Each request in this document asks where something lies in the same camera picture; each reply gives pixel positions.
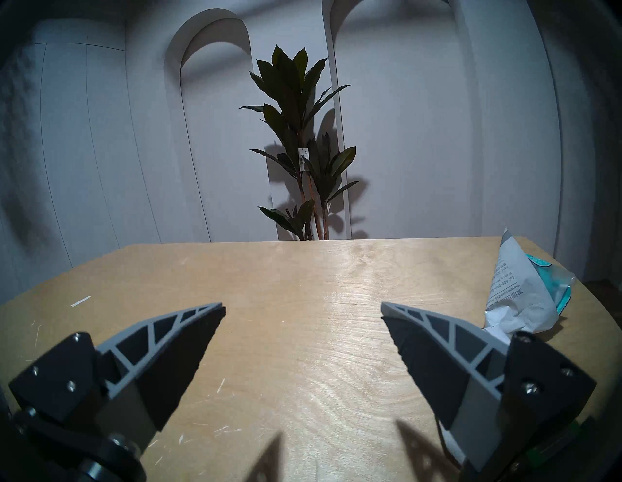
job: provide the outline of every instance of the wooden tabletop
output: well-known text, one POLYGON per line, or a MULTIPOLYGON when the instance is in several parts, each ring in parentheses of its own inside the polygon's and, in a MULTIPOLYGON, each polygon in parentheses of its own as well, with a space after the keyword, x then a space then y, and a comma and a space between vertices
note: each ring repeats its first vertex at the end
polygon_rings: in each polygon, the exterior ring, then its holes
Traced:
MULTIPOLYGON (((2 388, 15 409, 6 383, 72 332, 88 331, 98 344, 145 318, 220 301, 226 317, 142 456, 149 482, 247 480, 279 434, 282 480, 450 480, 456 471, 380 303, 483 326, 499 241, 130 246, 0 307, 2 388)), ((622 366, 616 323, 577 283, 560 322, 541 337, 598 382, 581 419, 598 415, 622 366)))

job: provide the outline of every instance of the screw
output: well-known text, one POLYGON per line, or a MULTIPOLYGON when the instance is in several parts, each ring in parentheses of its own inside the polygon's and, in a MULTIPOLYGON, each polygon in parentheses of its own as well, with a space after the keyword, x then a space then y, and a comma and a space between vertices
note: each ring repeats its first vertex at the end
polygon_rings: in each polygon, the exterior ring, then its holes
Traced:
POLYGON ((536 385, 533 382, 525 382, 521 386, 522 386, 522 389, 525 390, 525 393, 527 395, 536 395, 540 393, 540 389, 538 388, 538 385, 536 385))

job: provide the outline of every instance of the green leaf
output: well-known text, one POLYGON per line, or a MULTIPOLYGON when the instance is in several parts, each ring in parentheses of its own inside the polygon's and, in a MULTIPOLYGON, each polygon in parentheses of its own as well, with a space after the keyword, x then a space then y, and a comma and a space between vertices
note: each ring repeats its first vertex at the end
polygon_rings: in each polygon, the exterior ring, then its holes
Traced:
POLYGON ((322 163, 320 153, 317 148, 317 142, 314 137, 311 137, 311 139, 307 142, 307 149, 309 150, 310 162, 307 162, 305 165, 309 164, 307 169, 309 170, 311 177, 315 179, 322 172, 322 163))
POLYGON ((309 71, 305 75, 305 81, 302 84, 302 93, 300 94, 300 103, 298 104, 300 112, 304 112, 305 107, 307 107, 307 102, 309 102, 309 96, 317 85, 317 82, 320 79, 320 75, 322 74, 322 70, 324 70, 324 66, 327 60, 327 58, 318 60, 317 63, 313 67, 311 67, 311 69, 309 69, 309 71))
POLYGON ((305 81, 305 72, 307 71, 308 61, 309 61, 309 58, 307 57, 307 51, 305 49, 302 49, 294 57, 294 64, 296 66, 296 70, 298 70, 298 76, 299 76, 301 86, 304 84, 304 81, 305 81))
POLYGON ((348 147, 344 149, 341 154, 337 156, 334 162, 330 166, 330 175, 338 177, 346 168, 352 164, 356 155, 356 146, 348 147))
POLYGON ((257 66, 261 72, 261 78, 268 91, 274 95, 270 95, 279 103, 283 111, 283 117, 291 124, 294 129, 300 129, 300 114, 298 112, 298 104, 292 90, 283 81, 281 72, 274 66, 263 60, 257 61, 257 66))
POLYGON ((337 197, 337 195, 341 194, 342 192, 344 192, 346 189, 351 188, 354 184, 356 184, 358 181, 354 181, 354 182, 348 182, 345 186, 343 186, 342 188, 340 188, 335 194, 333 194, 330 198, 328 198, 326 200, 327 203, 330 203, 333 199, 335 199, 337 197))
POLYGON ((281 48, 276 45, 274 47, 274 52, 272 53, 272 65, 276 67, 276 65, 279 63, 279 57, 281 56, 281 54, 283 53, 283 51, 281 50, 281 48))
POLYGON ((331 90, 331 89, 332 89, 332 87, 328 87, 328 88, 327 88, 324 92, 322 92, 322 95, 320 95, 320 98, 319 98, 317 101, 319 102, 320 100, 322 100, 322 97, 324 97, 324 95, 326 94, 326 92, 328 92, 328 91, 329 91, 329 90, 331 90))
POLYGON ((257 152, 258 154, 261 154, 264 157, 267 157, 268 159, 272 159, 274 162, 279 164, 283 169, 285 169, 291 177, 296 178, 297 171, 294 168, 294 163, 292 162, 292 160, 289 158, 287 154, 281 153, 281 154, 277 154, 277 156, 274 157, 272 154, 268 154, 266 151, 262 151, 260 149, 251 149, 251 151, 257 152))
POLYGON ((263 113, 264 106, 242 106, 242 107, 240 107, 240 109, 250 109, 251 111, 262 112, 263 113))
POLYGON ((279 161, 276 157, 274 157, 272 154, 268 154, 266 151, 262 151, 260 149, 251 149, 251 151, 257 152, 258 154, 261 154, 264 157, 268 157, 268 158, 272 159, 274 162, 278 162, 279 161))
POLYGON ((248 73, 251 74, 251 78, 253 79, 255 84, 257 84, 257 87, 259 87, 261 91, 265 92, 268 95, 268 97, 274 99, 274 97, 272 97, 272 93, 269 92, 268 87, 266 86, 266 83, 264 82, 264 80, 259 75, 251 72, 250 70, 248 71, 248 73))
POLYGON ((279 138, 290 159, 298 159, 298 139, 287 125, 285 117, 273 106, 264 104, 264 120, 279 138))
POLYGON ((309 201, 307 201, 306 203, 303 203, 302 206, 300 206, 300 210, 298 211, 298 216, 300 217, 301 220, 304 221, 304 223, 307 223, 307 220, 311 220, 311 216, 313 215, 313 206, 314 206, 315 202, 310 199, 309 201))
POLYGON ((257 207, 261 210, 262 213, 268 216, 272 221, 275 221, 281 228, 286 229, 287 231, 290 231, 291 233, 296 234, 294 232, 294 227, 289 222, 289 219, 287 219, 285 214, 283 214, 281 211, 279 211, 278 209, 262 208, 261 206, 257 206, 257 207))
POLYGON ((285 117, 283 117, 275 107, 270 104, 264 104, 264 120, 282 142, 283 139, 281 139, 281 137, 283 136, 283 132, 287 129, 285 117))
POLYGON ((307 114, 307 117, 305 118, 305 121, 302 123, 301 129, 304 129, 305 127, 307 127, 307 124, 309 123, 309 121, 311 119, 313 119, 313 116, 315 116, 322 107, 324 107, 324 104, 326 104, 326 102, 331 100, 335 95, 337 95, 337 93, 339 91, 345 89, 346 87, 349 87, 349 85, 342 85, 341 87, 339 87, 339 89, 337 89, 334 92, 331 92, 330 94, 328 94, 328 96, 321 102, 318 100, 313 105, 313 108, 311 109, 311 112, 309 112, 309 114, 307 114))
POLYGON ((292 94, 294 94, 296 106, 298 106, 300 97, 300 77, 298 75, 298 68, 296 67, 296 64, 285 54, 285 52, 281 52, 278 62, 275 65, 281 73, 283 82, 287 84, 292 94))
POLYGON ((294 163, 289 158, 289 156, 285 153, 281 153, 281 154, 278 154, 276 157, 277 157, 276 162, 278 162, 279 165, 281 165, 281 167, 285 169, 291 177, 296 178, 299 168, 294 165, 294 163))

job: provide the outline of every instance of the arch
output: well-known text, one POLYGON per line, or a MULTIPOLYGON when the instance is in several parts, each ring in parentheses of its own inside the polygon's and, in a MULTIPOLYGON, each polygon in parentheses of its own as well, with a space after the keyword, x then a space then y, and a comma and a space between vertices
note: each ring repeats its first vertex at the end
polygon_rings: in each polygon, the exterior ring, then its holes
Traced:
POLYGON ((368 180, 364 193, 364 182, 350 190, 352 237, 478 234, 470 96, 450 7, 441 0, 322 7, 333 87, 352 84, 335 100, 340 147, 360 147, 348 180, 368 180))
POLYGON ((188 129, 183 112, 180 74, 183 56, 192 39, 207 25, 227 18, 237 19, 238 16, 225 9, 208 9, 195 14, 179 27, 179 30, 171 38, 164 55, 164 89, 169 107, 173 149, 177 155, 182 182, 186 184, 184 192, 187 197, 190 197, 187 199, 186 205, 189 209, 197 205, 201 206, 208 236, 208 239, 205 241, 211 241, 211 239, 205 209, 203 208, 203 200, 198 186, 197 171, 190 151, 190 139, 188 138, 188 129))
MULTIPOLYGON (((224 9, 210 9, 190 18, 173 36, 165 55, 165 89, 174 149, 180 165, 191 166, 192 171, 187 170, 185 179, 198 192, 210 241, 277 239, 276 226, 266 223, 256 208, 270 202, 267 170, 249 151, 256 146, 242 149, 256 130, 251 126, 241 128, 247 121, 256 123, 256 119, 249 117, 247 111, 239 111, 242 104, 253 103, 238 98, 239 84, 248 82, 249 87, 252 84, 249 69, 252 69, 252 56, 247 28, 237 15, 224 9), (226 45, 235 46, 236 52, 226 45), (216 51, 220 57, 214 57, 216 51), (232 68, 232 61, 248 64, 234 68, 234 82, 218 84, 215 79, 232 68), (226 92, 216 94, 214 88, 226 92), (184 94, 192 95, 193 101, 184 105, 184 94), (212 104, 205 104, 210 99, 217 104, 215 111, 212 104), (216 122, 218 106, 223 115, 220 122, 216 122), (246 133, 244 139, 235 139, 241 131, 246 133), (230 157, 236 162, 227 162, 230 157)), ((250 89, 256 95, 254 85, 250 89)))

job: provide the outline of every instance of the scratch mark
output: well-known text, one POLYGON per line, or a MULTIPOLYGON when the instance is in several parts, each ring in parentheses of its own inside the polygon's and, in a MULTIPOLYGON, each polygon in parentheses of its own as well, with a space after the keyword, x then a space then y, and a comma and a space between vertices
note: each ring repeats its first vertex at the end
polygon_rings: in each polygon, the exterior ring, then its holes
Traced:
POLYGON ((37 342, 39 341, 39 330, 41 329, 43 325, 39 325, 39 327, 37 328, 37 338, 35 338, 35 348, 37 347, 37 342))
POLYGON ((217 434, 215 435, 215 437, 217 437, 217 436, 219 436, 219 435, 222 435, 223 433, 241 432, 241 431, 242 431, 242 429, 225 430, 224 432, 217 433, 217 434))
POLYGON ((90 298, 90 296, 87 296, 86 298, 82 298, 80 301, 76 301, 73 305, 70 305, 71 308, 73 308, 74 306, 78 306, 80 303, 88 300, 90 298))
POLYGON ((188 404, 188 405, 194 405, 194 404, 200 404, 200 403, 206 402, 206 401, 208 401, 207 398, 205 400, 199 400, 198 402, 192 402, 191 404, 188 404))

